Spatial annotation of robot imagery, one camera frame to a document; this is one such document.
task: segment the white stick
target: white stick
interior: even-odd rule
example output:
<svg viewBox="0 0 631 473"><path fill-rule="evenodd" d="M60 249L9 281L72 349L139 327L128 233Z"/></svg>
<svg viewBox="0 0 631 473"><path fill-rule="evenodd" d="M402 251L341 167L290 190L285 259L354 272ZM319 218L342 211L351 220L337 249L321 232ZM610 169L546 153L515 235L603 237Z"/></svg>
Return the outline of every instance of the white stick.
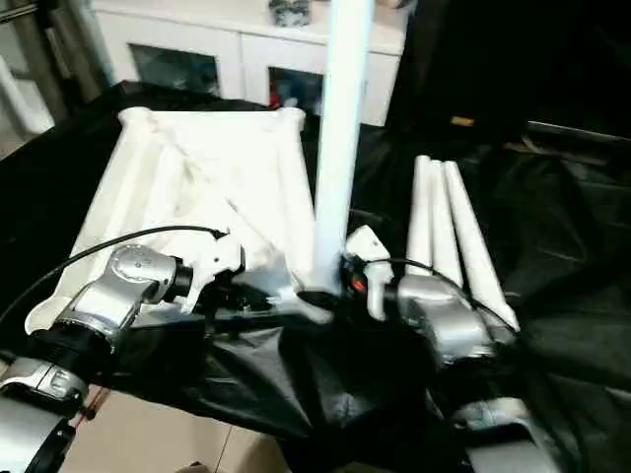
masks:
<svg viewBox="0 0 631 473"><path fill-rule="evenodd" d="M285 254L292 271L308 286L314 264L315 217L300 141L305 113L296 108L282 108L278 119L279 177L287 219Z"/></svg>
<svg viewBox="0 0 631 473"><path fill-rule="evenodd" d="M447 185L441 162L430 163L432 205L432 258L434 269L462 287L462 271L457 254Z"/></svg>
<svg viewBox="0 0 631 473"><path fill-rule="evenodd" d="M314 284L339 294L373 0L333 0L315 198Z"/></svg>
<svg viewBox="0 0 631 473"><path fill-rule="evenodd" d="M456 221L457 239L462 250L462 260L471 293L477 300L501 315L513 328L519 329L515 313L504 299L457 164L449 162L443 166Z"/></svg>
<svg viewBox="0 0 631 473"><path fill-rule="evenodd" d="M430 200L430 158L418 156L414 167L412 209L407 236L407 257L419 263L432 265L432 202ZM408 274L428 275L429 271L407 266Z"/></svg>

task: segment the cabinet door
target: cabinet door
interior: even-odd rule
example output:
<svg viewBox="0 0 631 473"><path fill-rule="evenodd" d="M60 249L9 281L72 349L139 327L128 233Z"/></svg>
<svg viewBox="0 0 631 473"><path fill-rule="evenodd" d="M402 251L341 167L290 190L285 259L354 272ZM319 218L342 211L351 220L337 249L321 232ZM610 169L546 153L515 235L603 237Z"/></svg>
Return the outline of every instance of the cabinet door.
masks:
<svg viewBox="0 0 631 473"><path fill-rule="evenodd" d="M243 99L239 34L97 12L116 82Z"/></svg>
<svg viewBox="0 0 631 473"><path fill-rule="evenodd" d="M319 95L326 71L326 46L287 39L242 36L245 97L265 105L297 103L319 112ZM362 121L384 125L394 86L398 57L370 53Z"/></svg>

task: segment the black fabric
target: black fabric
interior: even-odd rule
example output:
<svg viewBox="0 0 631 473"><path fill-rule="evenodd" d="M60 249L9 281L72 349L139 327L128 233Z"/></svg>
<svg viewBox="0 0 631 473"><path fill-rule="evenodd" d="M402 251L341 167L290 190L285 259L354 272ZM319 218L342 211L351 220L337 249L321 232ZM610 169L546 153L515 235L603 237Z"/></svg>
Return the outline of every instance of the black fabric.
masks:
<svg viewBox="0 0 631 473"><path fill-rule="evenodd" d="M133 105L259 109L126 84L0 162L0 256L8 268L0 308L67 255L120 130L115 115ZM309 118L303 142L312 185L317 137ZM393 255L404 252L413 158L422 153L460 164L534 351L525 393L573 455L568 470L581 471L581 459L583 471L626 471L631 167L607 156L586 165L362 127L350 227L368 223ZM24 317L53 285L0 327L5 355L21 352ZM420 346L404 330L367 330L343 316L323 327L283 319L242 334L191 323L133 330L104 382L278 436L295 471L351 459L394 471L457 471L464 466L456 433L422 408L428 371Z"/></svg>

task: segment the white cabinet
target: white cabinet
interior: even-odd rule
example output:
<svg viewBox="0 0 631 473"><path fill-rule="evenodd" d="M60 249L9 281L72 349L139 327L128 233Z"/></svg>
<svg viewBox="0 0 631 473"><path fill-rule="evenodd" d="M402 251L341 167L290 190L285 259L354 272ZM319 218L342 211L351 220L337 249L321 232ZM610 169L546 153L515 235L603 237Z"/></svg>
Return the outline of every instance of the white cabinet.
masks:
<svg viewBox="0 0 631 473"><path fill-rule="evenodd" d="M321 77L326 72L325 45L243 34L242 49L245 98L248 101L270 104L273 89L270 81L275 71L300 71ZM386 122L397 65L396 56L369 54L362 109L364 123L383 125ZM318 89L316 93L321 92L321 81L314 87ZM310 98L309 101L317 101L317 98Z"/></svg>
<svg viewBox="0 0 631 473"><path fill-rule="evenodd" d="M143 81L243 99L240 35L97 12L116 81Z"/></svg>
<svg viewBox="0 0 631 473"><path fill-rule="evenodd" d="M93 8L116 81L143 81L265 105L284 103L289 96L298 106L306 102L306 109L318 112L330 4L312 2L310 25L278 28L271 24L267 3L95 0ZM404 39L405 13L377 7L369 41L364 123L386 121ZM280 94L287 93L290 82L299 85Z"/></svg>

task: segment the small object on cabinet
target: small object on cabinet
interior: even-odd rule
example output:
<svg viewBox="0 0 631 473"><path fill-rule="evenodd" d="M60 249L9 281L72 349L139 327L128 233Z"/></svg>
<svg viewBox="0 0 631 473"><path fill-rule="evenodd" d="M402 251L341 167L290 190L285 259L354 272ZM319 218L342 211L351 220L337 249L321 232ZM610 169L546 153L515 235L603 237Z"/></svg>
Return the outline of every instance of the small object on cabinet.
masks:
<svg viewBox="0 0 631 473"><path fill-rule="evenodd" d="M270 0L269 11L277 27L303 27L311 22L309 0Z"/></svg>

